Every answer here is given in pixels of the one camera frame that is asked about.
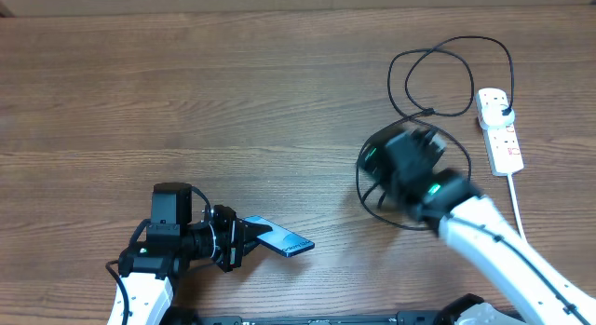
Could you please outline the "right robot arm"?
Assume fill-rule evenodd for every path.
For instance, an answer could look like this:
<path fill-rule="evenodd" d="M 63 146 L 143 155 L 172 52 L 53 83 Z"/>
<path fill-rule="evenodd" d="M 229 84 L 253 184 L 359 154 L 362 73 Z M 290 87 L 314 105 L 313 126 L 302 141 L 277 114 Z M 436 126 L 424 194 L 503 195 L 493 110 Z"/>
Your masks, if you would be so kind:
<path fill-rule="evenodd" d="M 457 170 L 435 169 L 444 150 L 433 129 L 388 126 L 363 144 L 357 168 L 483 273 L 526 323 L 594 323 L 594 298 L 524 242 L 492 199 Z"/>

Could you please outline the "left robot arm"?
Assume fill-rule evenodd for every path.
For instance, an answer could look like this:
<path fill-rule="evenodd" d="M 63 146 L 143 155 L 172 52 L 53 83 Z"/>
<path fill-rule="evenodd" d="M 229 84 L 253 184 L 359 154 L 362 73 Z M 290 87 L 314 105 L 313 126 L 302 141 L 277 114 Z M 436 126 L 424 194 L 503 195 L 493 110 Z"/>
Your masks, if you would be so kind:
<path fill-rule="evenodd" d="M 195 311 L 172 304 L 190 263 L 208 259 L 230 272 L 259 245 L 258 237 L 272 230 L 238 218 L 229 207 L 212 206 L 190 183 L 155 184 L 151 217 L 106 264 L 116 283 L 108 324 L 199 324 Z"/>

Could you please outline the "blue Galaxy smartphone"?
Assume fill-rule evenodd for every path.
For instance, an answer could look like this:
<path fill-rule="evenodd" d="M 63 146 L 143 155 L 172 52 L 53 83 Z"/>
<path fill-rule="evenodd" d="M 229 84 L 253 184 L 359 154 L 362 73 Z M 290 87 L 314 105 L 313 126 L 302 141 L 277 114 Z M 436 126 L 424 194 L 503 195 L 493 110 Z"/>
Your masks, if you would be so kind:
<path fill-rule="evenodd" d="M 301 237 L 300 235 L 260 216 L 247 217 L 245 218 L 245 221 L 271 227 L 271 231 L 259 235 L 257 240 L 271 251 L 275 251 L 286 258 L 293 257 L 315 248 L 315 243 L 313 241 Z"/>

